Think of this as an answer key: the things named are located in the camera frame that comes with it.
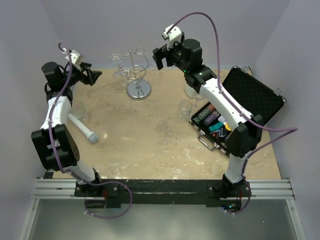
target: cable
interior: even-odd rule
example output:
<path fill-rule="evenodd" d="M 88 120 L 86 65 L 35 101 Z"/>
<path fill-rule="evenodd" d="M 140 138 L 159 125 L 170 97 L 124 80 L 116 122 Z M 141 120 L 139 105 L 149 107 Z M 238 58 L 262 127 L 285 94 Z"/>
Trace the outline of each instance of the cable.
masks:
<path fill-rule="evenodd" d="M 233 214 L 239 214 L 241 213 L 249 204 L 249 201 L 250 201 L 250 197 L 251 197 L 251 188 L 250 188 L 250 184 L 246 181 L 246 177 L 245 177 L 245 169 L 246 169 L 246 166 L 247 166 L 247 163 L 248 163 L 248 160 L 249 158 L 255 154 L 257 151 L 261 150 L 262 148 L 264 148 L 265 146 L 269 145 L 269 144 L 272 144 L 274 143 L 275 141 L 283 138 L 284 136 L 290 134 L 290 133 L 293 133 L 295 131 L 298 130 L 297 127 L 291 127 L 291 128 L 283 128 L 283 129 L 277 129 L 277 128 L 269 128 L 269 127 L 265 127 L 265 126 L 262 126 L 262 125 L 259 125 L 257 124 L 256 122 L 252 121 L 250 117 L 246 116 L 240 108 L 237 107 L 236 104 L 234 104 L 231 99 L 224 93 L 224 91 L 222 90 L 222 87 L 221 87 L 221 83 L 220 83 L 220 48 L 219 48 L 219 40 L 218 40 L 218 31 L 217 31 L 217 28 L 216 28 L 216 25 L 214 23 L 214 21 L 212 20 L 212 18 L 204 13 L 204 12 L 200 12 L 200 11 L 195 11 L 195 12 L 191 12 L 185 16 L 183 16 L 182 18 L 180 18 L 178 21 L 176 21 L 170 28 L 169 30 L 166 32 L 166 34 L 169 34 L 169 32 L 178 24 L 180 23 L 183 19 L 191 16 L 191 15 L 203 15 L 205 16 L 207 19 L 209 19 L 209 21 L 211 22 L 212 26 L 213 26 L 213 29 L 214 29 L 214 34 L 215 34 L 215 41 L 216 41 L 216 58 L 217 58 L 217 85 L 218 85 L 218 89 L 219 89 L 219 92 L 224 96 L 224 98 L 238 111 L 238 113 L 243 116 L 249 123 L 251 123 L 252 125 L 256 126 L 257 128 L 260 128 L 260 129 L 263 129 L 263 130 L 266 130 L 266 131 L 270 131 L 270 132 L 285 132 L 283 133 L 282 135 L 276 137 L 275 139 L 273 140 L 270 140 L 269 142 L 261 145 L 260 147 L 258 147 L 257 149 L 253 150 L 245 159 L 244 161 L 244 164 L 243 164 L 243 168 L 242 168 L 242 176 L 243 176 L 243 181 L 244 183 L 247 185 L 248 187 L 248 190 L 249 190 L 249 197 L 248 197 L 248 200 L 247 202 L 245 203 L 245 205 L 237 212 L 234 212 Z"/>
<path fill-rule="evenodd" d="M 66 173 L 62 167 L 62 164 L 61 164 L 61 160 L 60 160 L 60 157 L 59 157 L 59 154 L 58 154 L 58 151 L 57 151 L 57 148 L 56 148 L 56 145 L 55 145 L 55 140 L 54 140 L 54 136 L 53 136 L 53 131 L 52 131 L 52 115 L 53 115 L 53 112 L 54 112 L 54 109 L 55 107 L 57 106 L 57 103 L 58 103 L 58 100 L 59 98 L 62 96 L 63 92 L 65 91 L 65 89 L 67 88 L 69 82 L 70 82 L 70 79 L 71 79 L 71 76 L 72 76 L 72 60 L 71 60 L 71 55 L 70 55 L 70 51 L 68 50 L 67 47 L 64 47 L 64 45 L 60 42 L 58 44 L 58 47 L 60 49 L 60 51 L 64 52 L 64 49 L 66 49 L 66 53 L 68 55 L 68 60 L 69 60 L 69 72 L 68 72 L 68 76 L 67 76 L 67 79 L 65 81 L 65 84 L 64 86 L 62 87 L 61 91 L 58 93 L 58 95 L 56 96 L 55 100 L 54 100 L 54 103 L 49 111 L 49 116 L 48 116 L 48 131 L 49 131 L 49 138 L 50 138 L 50 142 L 51 142 L 51 145 L 52 145 L 52 149 L 53 149 L 53 153 L 54 153 L 54 156 L 55 156 L 55 159 L 56 159 L 56 162 L 58 164 L 58 167 L 59 167 L 59 170 L 60 172 L 62 172 L 63 174 Z M 115 216 L 100 216 L 100 215 L 96 215 L 96 214 L 93 214 L 91 212 L 88 211 L 87 209 L 87 206 L 85 205 L 84 208 L 86 210 L 87 213 L 89 213 L 91 216 L 94 216 L 96 218 L 101 218 L 101 219 L 115 219 L 115 218 L 118 218 L 118 217 L 121 217 L 123 216 L 126 212 L 129 211 L 129 209 L 131 208 L 132 206 L 132 202 L 133 202 L 133 196 L 132 196 L 132 192 L 130 191 L 130 189 L 123 183 L 121 182 L 118 182 L 118 181 L 108 181 L 108 182 L 103 182 L 103 183 L 92 183 L 92 182 L 89 182 L 85 179 L 82 179 L 80 178 L 79 176 L 77 176 L 76 174 L 72 173 L 72 172 L 68 172 L 69 174 L 71 174 L 72 176 L 74 176 L 77 180 L 83 182 L 83 183 L 86 183 L 88 185 L 91 185 L 91 186 L 95 186 L 95 187 L 101 187 L 101 186 L 104 186 L 104 185 L 107 185 L 107 184 L 118 184 L 118 185 L 121 185 L 123 186 L 125 189 L 127 189 L 127 191 L 129 192 L 129 195 L 130 195 L 130 202 L 129 202 L 129 206 L 127 207 L 127 209 L 125 211 L 123 211 L 122 213 L 118 214 L 118 215 L 115 215 Z"/>

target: chrome round base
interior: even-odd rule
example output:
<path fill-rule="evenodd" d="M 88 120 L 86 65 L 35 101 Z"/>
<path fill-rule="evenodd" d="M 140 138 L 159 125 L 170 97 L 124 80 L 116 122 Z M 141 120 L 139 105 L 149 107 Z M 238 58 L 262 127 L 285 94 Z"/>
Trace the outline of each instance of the chrome round base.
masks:
<path fill-rule="evenodd" d="M 151 85 L 146 80 L 139 79 L 137 83 L 129 83 L 126 93 L 132 100 L 144 100 L 151 94 Z"/>

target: gray floor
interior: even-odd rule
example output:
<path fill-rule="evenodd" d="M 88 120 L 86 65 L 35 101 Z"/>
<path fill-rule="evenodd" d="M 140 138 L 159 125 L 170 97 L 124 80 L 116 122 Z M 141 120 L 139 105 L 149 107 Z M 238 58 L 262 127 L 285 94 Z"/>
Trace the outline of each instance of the gray floor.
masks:
<path fill-rule="evenodd" d="M 101 214 L 117 214 L 105 209 Z M 252 200 L 232 217 L 200 205 L 133 205 L 117 219 L 84 214 L 83 200 L 41 200 L 30 240 L 295 240 L 285 200 Z"/>

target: case handle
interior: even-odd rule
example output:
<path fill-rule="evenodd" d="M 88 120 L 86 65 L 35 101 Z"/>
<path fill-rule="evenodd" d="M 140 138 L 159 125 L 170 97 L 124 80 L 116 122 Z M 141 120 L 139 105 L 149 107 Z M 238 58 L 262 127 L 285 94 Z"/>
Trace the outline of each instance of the case handle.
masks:
<path fill-rule="evenodd" d="M 210 151 L 213 151 L 215 148 L 217 148 L 217 149 L 219 148 L 219 145 L 217 145 L 216 143 L 213 144 L 214 147 L 210 147 L 210 146 L 208 145 L 208 143 L 206 143 L 204 140 L 202 140 L 202 137 L 205 137 L 205 136 L 206 136 L 205 132 L 202 131 L 202 130 L 200 130 L 199 133 L 200 133 L 200 134 L 199 134 L 199 136 L 198 136 L 198 140 L 199 140 L 200 143 L 202 143 L 204 146 L 206 146 L 207 149 L 209 149 Z"/>

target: open black case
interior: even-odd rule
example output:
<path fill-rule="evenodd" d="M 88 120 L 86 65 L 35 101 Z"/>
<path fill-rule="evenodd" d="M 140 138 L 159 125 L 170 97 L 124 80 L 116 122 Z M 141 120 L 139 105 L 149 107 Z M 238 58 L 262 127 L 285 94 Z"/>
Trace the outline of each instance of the open black case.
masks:
<path fill-rule="evenodd" d="M 285 98 L 237 66 L 234 66 L 230 70 L 222 85 L 240 105 L 254 116 L 260 114 L 263 118 L 263 125 L 265 125 L 287 102 Z M 229 155 L 230 153 L 227 149 L 226 140 L 231 131 L 227 130 L 228 125 L 223 125 L 214 132 L 209 131 L 209 127 L 216 126 L 216 124 L 220 122 L 219 117 L 221 114 L 215 109 L 218 113 L 218 117 L 209 125 L 204 124 L 205 119 L 199 120 L 198 118 L 199 114 L 209 105 L 210 102 L 196 112 L 191 117 L 190 123 L 200 132 L 198 140 L 209 150 L 217 148 L 220 149 L 223 154 Z M 206 137 L 212 142 L 213 147 L 210 147 L 209 144 L 204 141 L 203 137 Z"/>

